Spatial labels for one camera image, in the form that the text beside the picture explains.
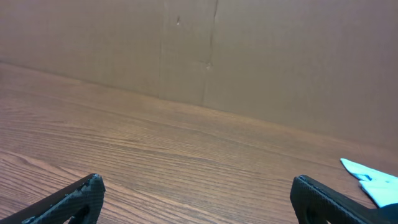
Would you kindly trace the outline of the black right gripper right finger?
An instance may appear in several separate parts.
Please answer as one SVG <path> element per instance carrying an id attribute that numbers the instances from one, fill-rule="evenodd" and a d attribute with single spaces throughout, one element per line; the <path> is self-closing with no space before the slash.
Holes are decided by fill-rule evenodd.
<path id="1" fill-rule="evenodd" d="M 290 201 L 300 224 L 397 224 L 397 204 L 370 209 L 306 175 L 296 176 Z"/>

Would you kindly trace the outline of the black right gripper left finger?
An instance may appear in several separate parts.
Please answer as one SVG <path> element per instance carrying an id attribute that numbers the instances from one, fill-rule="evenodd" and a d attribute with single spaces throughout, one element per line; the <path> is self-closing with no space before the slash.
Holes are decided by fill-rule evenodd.
<path id="1" fill-rule="evenodd" d="M 104 203 L 102 176 L 90 174 L 31 206 L 1 220 L 1 224 L 95 224 Z"/>

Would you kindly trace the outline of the light blue t-shirt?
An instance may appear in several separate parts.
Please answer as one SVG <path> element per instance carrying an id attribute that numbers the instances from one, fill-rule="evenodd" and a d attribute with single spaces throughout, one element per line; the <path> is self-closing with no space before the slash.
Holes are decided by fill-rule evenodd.
<path id="1" fill-rule="evenodd" d="M 379 207 L 397 203 L 397 177 L 341 158 L 344 168 L 359 180 L 362 190 Z"/>

